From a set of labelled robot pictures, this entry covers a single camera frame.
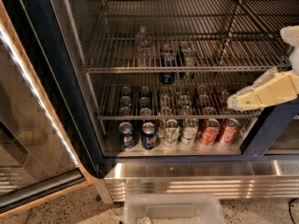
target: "black cable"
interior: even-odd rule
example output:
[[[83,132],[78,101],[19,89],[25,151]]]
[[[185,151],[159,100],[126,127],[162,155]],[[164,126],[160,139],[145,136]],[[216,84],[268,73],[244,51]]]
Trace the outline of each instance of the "black cable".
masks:
[[[294,202],[294,201],[296,201],[297,200],[297,198],[294,198],[294,199],[291,199],[290,201],[289,201],[289,214],[290,214],[290,217],[291,217],[291,220],[292,220],[292,223],[293,224],[296,224],[296,222],[293,220],[293,217],[292,217],[292,209],[291,209],[291,207],[292,207],[292,203]]]

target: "plastic bottle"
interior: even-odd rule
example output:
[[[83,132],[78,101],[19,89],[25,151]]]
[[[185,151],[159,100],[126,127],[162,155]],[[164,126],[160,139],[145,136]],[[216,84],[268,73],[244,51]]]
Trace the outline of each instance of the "plastic bottle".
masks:
[[[135,36],[135,50],[137,65],[150,66],[151,38],[145,26],[140,26]]]

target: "led light strip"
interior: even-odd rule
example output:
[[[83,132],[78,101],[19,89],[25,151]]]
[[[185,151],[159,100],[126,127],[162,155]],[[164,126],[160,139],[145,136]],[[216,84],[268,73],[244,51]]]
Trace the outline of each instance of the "led light strip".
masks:
[[[71,150],[70,148],[71,144],[63,128],[63,125],[59,121],[59,118],[55,113],[48,95],[41,85],[36,71],[31,65],[31,62],[21,44],[21,41],[17,37],[17,33],[15,32],[12,23],[8,18],[8,14],[5,12],[5,7],[3,6],[2,0],[0,0],[0,38],[2,39],[4,45],[7,47],[8,53],[10,54],[11,58],[15,61],[15,64],[21,71],[22,76],[27,81],[27,84],[36,97],[39,105],[44,110],[44,113],[50,121],[52,128],[55,130],[58,137],[62,141],[72,161],[78,167],[78,158],[74,155],[75,151]]]

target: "speckled floor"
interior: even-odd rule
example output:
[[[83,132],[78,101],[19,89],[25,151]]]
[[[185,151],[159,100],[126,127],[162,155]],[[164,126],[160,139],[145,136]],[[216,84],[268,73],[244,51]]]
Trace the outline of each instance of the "speckled floor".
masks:
[[[18,215],[0,219],[0,224],[119,224],[123,203],[103,204],[96,201],[93,186],[74,191]],[[292,224],[290,199],[221,201],[227,224]],[[292,216],[299,224],[299,200],[293,202]]]

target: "plastic bin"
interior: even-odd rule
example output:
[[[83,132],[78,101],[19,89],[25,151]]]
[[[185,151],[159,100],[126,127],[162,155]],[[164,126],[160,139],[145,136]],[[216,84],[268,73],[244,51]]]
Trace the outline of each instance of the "plastic bin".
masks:
[[[152,224],[224,223],[219,200],[210,193],[142,194],[126,198],[124,223],[139,224],[144,217],[149,217]]]

